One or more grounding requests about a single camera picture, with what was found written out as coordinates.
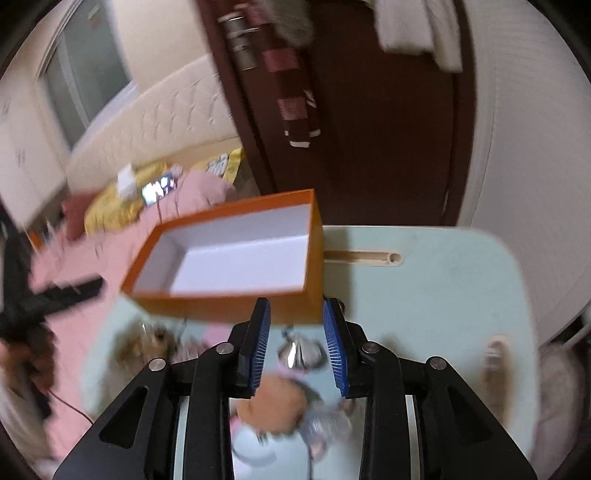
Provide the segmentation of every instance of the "light blue table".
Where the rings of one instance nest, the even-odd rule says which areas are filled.
[[[527,295],[519,268],[507,249],[495,238],[477,231],[401,227],[325,227],[325,248],[350,251],[386,251],[402,255],[398,266],[368,266],[325,262],[324,288],[328,296],[342,299],[348,320],[359,323],[368,339],[397,355],[425,361],[433,355],[446,358],[476,391],[483,352],[498,334],[511,341],[514,360],[514,390],[508,431],[521,450],[532,451],[539,409],[537,348]],[[88,410],[96,405],[98,379],[114,334],[137,316],[178,328],[178,320],[150,318],[125,298],[119,299],[105,323],[81,379],[83,402]],[[199,337],[206,325],[190,322],[184,337]],[[301,327],[305,335],[324,341],[321,327]],[[277,370],[281,328],[273,328],[265,370]],[[336,402],[330,367],[306,377],[306,383],[329,403]],[[353,418],[351,439],[330,448],[314,465],[314,477],[323,480],[356,480],[362,441],[362,406]],[[409,421],[414,411],[409,408]],[[186,414],[186,404],[181,410]],[[176,465],[182,465],[184,432],[179,428]],[[263,451],[249,432],[241,432],[236,448],[242,453],[277,460],[265,468],[238,472],[238,480],[304,480],[306,448],[299,436],[272,440]],[[176,477],[181,469],[176,469]]]

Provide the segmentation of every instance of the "pink blanket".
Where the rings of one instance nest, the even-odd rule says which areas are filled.
[[[161,218],[168,221],[187,216],[232,200],[235,195],[234,187],[226,180],[204,171],[190,171],[180,179],[177,190],[160,202],[160,212],[156,205],[148,207],[138,222],[125,229],[92,235],[73,244],[68,244],[60,232],[47,249],[34,257],[30,280],[33,290],[42,290],[50,283],[74,283],[96,274],[106,281],[100,300],[48,318],[57,338],[56,395],[82,410],[79,376],[86,354],[115,303],[129,267]],[[55,455],[64,458],[90,425],[58,401],[52,402],[52,408],[48,432]]]

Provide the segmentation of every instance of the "hanging towel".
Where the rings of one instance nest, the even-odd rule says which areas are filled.
[[[244,11],[249,27],[259,28],[254,35],[258,36],[265,68],[278,88],[277,105],[290,145],[309,147],[310,137],[320,135],[320,128],[306,66],[295,49],[277,36],[261,5],[251,1],[237,4],[236,8]]]
[[[312,43],[314,27],[307,0],[256,0],[267,13],[275,32],[290,47],[305,48]]]
[[[409,55],[432,52],[445,72],[462,71],[460,27],[453,0],[374,0],[373,8],[383,51]]]
[[[420,55],[433,51],[425,0],[375,0],[375,28],[383,51]]]
[[[445,72],[462,71],[460,26],[453,0],[426,0],[433,29],[433,58]]]

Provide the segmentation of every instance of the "metal screw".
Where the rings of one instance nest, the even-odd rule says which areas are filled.
[[[429,363],[435,370],[443,370],[447,367],[447,362],[440,356],[434,356],[429,360]]]
[[[375,342],[366,342],[361,347],[365,353],[378,353],[379,345]]]
[[[228,353],[232,353],[234,351],[234,346],[229,342],[220,343],[216,347],[216,352],[221,355],[227,355]]]
[[[158,372],[166,367],[166,360],[164,358],[155,358],[150,362],[150,370],[152,372]]]

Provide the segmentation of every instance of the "headboard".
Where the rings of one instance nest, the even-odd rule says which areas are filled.
[[[78,145],[66,170],[68,185],[73,192],[102,188],[128,163],[145,164],[188,147],[196,161],[203,160],[237,137],[208,54],[146,90]]]

